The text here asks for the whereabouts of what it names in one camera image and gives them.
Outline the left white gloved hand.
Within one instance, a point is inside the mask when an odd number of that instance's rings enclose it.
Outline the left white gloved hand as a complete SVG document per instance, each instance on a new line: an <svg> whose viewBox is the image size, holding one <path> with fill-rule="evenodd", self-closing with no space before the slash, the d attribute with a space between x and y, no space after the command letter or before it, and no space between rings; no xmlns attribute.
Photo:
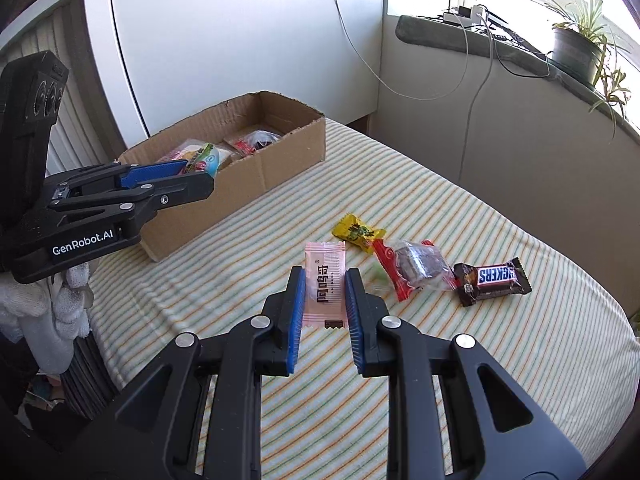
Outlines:
<svg viewBox="0 0 640 480"><path fill-rule="evenodd" d="M1 275L1 333L14 344L24 340L47 374L64 373L75 340L90 333L93 270L93 264L83 263L30 284L17 283L9 273Z"/></svg>

